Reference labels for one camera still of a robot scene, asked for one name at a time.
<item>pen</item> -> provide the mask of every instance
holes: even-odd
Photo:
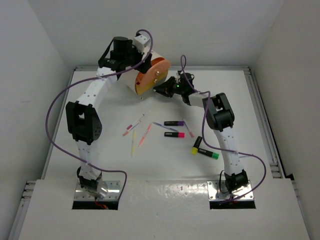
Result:
[[[139,117],[137,120],[135,120],[132,124],[126,127],[127,130],[129,130],[132,126],[134,126],[137,122],[139,122],[145,115],[142,114],[141,117]]]
[[[208,156],[210,158],[213,158],[213,159],[218,159],[219,158],[219,153],[208,151],[208,150],[205,150],[203,148],[198,148],[198,153],[206,155],[206,156]]]
[[[159,126],[159,127],[162,127],[162,128],[164,128],[164,129],[168,129],[168,130],[171,130],[171,131],[177,132],[177,133],[179,132],[178,130],[176,130],[176,129],[174,129],[174,128],[171,128],[171,127],[168,127],[168,126],[162,125],[162,124],[157,123],[157,122],[153,122],[153,124],[155,124],[155,125],[157,125],[157,126]]]
[[[140,147],[142,145],[142,143],[144,142],[144,140],[145,140],[145,138],[146,138],[151,126],[152,126],[152,122],[149,124],[148,128],[146,129],[145,133],[143,134],[143,137],[141,138],[138,147]]]
[[[139,120],[134,126],[131,126],[131,128],[127,131],[125,131],[122,136],[127,135],[132,129],[134,129],[139,123],[141,123],[141,120]]]
[[[192,133],[192,131],[190,131],[190,129],[189,129],[188,125],[187,125],[186,120],[185,120],[184,118],[182,118],[182,120],[184,121],[184,125],[185,125],[186,129],[188,130],[190,136],[191,136],[192,138],[194,138],[195,135]]]
[[[165,121],[165,126],[183,126],[185,123],[184,121]]]
[[[132,142],[131,142],[131,157],[134,157],[135,154],[135,139],[136,139],[136,130],[133,130],[132,133]]]

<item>green highlighter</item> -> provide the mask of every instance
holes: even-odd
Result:
[[[206,155],[206,156],[213,158],[213,159],[216,159],[216,160],[219,158],[219,153],[208,151],[203,148],[198,148],[198,153]]]

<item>pink pen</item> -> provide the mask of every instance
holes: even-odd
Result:
[[[139,117],[137,120],[135,120],[132,124],[126,127],[127,130],[129,130],[132,126],[134,126],[137,122],[139,122],[145,115],[142,114],[141,117]]]
[[[185,125],[186,129],[188,130],[190,136],[191,136],[192,138],[194,138],[195,135],[192,133],[192,131],[190,131],[190,129],[189,129],[188,125],[187,125],[186,120],[185,120],[184,118],[182,118],[182,120],[184,121],[184,125]]]
[[[127,131],[125,131],[122,136],[127,135],[132,129],[134,129],[139,123],[141,123],[141,120],[139,120],[135,125],[133,125],[130,129],[128,129]]]

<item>orange pen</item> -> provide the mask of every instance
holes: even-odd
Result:
[[[148,128],[146,129],[145,133],[143,134],[143,136],[142,136],[142,138],[141,138],[141,140],[139,142],[138,147],[140,147],[142,145],[142,143],[144,142],[144,140],[145,140],[145,138],[146,138],[151,126],[152,126],[152,123],[149,124]]]

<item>yellow pen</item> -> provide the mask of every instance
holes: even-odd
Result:
[[[136,130],[133,130],[132,133],[132,143],[131,143],[131,157],[133,158],[135,155],[135,139],[136,139]]]

